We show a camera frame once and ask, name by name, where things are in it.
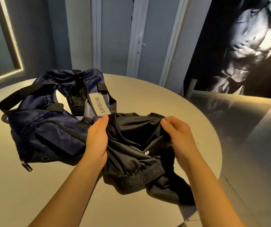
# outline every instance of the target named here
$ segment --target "black and white poster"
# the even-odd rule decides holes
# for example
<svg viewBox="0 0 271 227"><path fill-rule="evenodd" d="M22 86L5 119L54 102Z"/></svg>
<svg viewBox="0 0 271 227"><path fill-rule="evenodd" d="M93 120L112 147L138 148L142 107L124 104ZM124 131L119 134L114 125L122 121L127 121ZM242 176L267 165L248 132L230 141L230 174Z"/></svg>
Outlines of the black and white poster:
<svg viewBox="0 0 271 227"><path fill-rule="evenodd" d="M271 98L271 0L212 0L190 78L195 90Z"/></svg>

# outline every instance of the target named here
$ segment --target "metal eyelet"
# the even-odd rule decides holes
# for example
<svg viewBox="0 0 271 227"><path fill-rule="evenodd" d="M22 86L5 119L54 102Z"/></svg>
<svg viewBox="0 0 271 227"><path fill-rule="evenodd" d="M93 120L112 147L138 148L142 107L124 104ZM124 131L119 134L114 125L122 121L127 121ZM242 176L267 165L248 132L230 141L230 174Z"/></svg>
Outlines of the metal eyelet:
<svg viewBox="0 0 271 227"><path fill-rule="evenodd" d="M43 162L46 162L46 161L49 161L49 160L50 160L50 157L48 157L48 156L43 156L43 157L41 157L41 160L42 160Z"/></svg>

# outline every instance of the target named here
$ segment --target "baseboard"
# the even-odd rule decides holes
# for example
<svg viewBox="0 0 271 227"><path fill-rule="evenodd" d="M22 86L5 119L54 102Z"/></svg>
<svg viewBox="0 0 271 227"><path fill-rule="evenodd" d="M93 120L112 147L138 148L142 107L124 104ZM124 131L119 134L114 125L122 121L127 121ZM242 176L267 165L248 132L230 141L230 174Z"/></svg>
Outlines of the baseboard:
<svg viewBox="0 0 271 227"><path fill-rule="evenodd" d="M257 96L243 96L243 95L233 95L233 94L225 94L225 93L218 93L218 92L207 92L207 91L193 91L193 96L200 95L201 97L215 97L219 99L230 99L230 100L238 100L238 101L245 101L245 102L256 102L256 103L271 103L271 99L257 97Z"/></svg>

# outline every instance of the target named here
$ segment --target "gray floor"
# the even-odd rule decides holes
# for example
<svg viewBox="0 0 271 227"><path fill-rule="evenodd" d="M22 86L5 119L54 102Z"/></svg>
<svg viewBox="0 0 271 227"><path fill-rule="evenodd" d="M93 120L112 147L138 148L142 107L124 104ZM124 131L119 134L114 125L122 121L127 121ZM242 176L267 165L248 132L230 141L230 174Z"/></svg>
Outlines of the gray floor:
<svg viewBox="0 0 271 227"><path fill-rule="evenodd" d="M219 179L236 212L247 226L271 226L271 104L214 99L189 99L217 131L223 153ZM188 227L202 226L199 216Z"/></svg>

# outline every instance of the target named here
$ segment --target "zipper pull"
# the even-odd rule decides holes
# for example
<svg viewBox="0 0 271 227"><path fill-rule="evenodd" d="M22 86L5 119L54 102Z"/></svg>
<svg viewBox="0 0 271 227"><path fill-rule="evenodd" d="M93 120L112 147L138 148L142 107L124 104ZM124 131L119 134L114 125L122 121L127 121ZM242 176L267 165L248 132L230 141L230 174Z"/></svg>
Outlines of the zipper pull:
<svg viewBox="0 0 271 227"><path fill-rule="evenodd" d="M21 164L22 164L22 166L23 166L28 172L32 171L32 167L29 166L28 163L26 163L26 162L24 162L24 161L21 161Z"/></svg>

